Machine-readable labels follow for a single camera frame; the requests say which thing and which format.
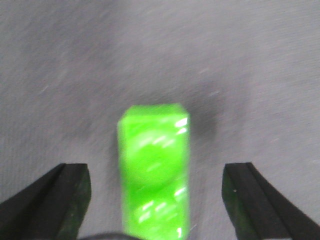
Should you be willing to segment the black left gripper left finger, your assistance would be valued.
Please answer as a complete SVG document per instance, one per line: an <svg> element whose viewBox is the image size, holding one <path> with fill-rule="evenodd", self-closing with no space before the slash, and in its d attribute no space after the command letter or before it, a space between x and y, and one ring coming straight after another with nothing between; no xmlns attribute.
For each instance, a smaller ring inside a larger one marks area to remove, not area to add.
<svg viewBox="0 0 320 240"><path fill-rule="evenodd" d="M0 238L75 240L90 200L87 164L58 164L0 204Z"/></svg>

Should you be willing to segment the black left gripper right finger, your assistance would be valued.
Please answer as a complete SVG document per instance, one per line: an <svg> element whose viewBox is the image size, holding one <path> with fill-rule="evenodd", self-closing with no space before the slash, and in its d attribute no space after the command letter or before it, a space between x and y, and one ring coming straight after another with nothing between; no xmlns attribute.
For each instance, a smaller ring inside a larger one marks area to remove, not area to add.
<svg viewBox="0 0 320 240"><path fill-rule="evenodd" d="M227 163L222 199L239 240L318 240L320 226L274 188L251 162Z"/></svg>

